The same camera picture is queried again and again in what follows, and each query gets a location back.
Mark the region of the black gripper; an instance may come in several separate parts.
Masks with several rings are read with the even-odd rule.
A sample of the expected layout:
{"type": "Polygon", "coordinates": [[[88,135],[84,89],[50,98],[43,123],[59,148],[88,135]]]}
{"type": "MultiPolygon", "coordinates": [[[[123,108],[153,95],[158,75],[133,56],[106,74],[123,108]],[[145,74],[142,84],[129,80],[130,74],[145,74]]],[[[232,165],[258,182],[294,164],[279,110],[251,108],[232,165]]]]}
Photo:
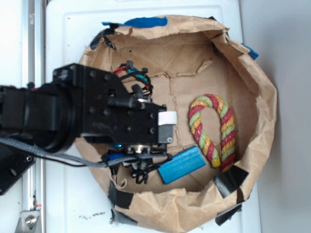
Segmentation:
{"type": "Polygon", "coordinates": [[[116,124],[110,138],[112,146],[120,146],[121,152],[109,158],[134,156],[130,160],[132,178],[137,184],[147,183],[150,172],[170,161],[167,144],[173,142],[173,126],[177,122],[176,112],[168,112],[165,105],[146,103],[143,109],[116,108],[116,124]]]}

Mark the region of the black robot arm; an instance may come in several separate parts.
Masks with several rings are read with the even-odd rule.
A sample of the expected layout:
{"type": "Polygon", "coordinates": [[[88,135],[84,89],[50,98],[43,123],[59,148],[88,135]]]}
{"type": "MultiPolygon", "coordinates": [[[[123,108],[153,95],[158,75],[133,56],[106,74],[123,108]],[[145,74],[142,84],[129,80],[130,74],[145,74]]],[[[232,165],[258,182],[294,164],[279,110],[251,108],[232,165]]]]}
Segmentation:
{"type": "Polygon", "coordinates": [[[70,64],[35,88],[0,88],[0,142],[71,166],[131,166],[136,183],[170,161],[176,112],[152,101],[146,68],[70,64]]]}

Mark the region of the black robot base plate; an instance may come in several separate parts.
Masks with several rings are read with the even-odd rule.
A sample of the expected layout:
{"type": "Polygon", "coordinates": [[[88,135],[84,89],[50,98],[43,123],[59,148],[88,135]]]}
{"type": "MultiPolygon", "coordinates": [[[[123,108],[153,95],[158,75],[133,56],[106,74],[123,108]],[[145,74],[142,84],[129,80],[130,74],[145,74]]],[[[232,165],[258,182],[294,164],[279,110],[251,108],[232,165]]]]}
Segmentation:
{"type": "Polygon", "coordinates": [[[34,162],[35,159],[32,155],[1,144],[0,195],[5,195],[34,162]]]}

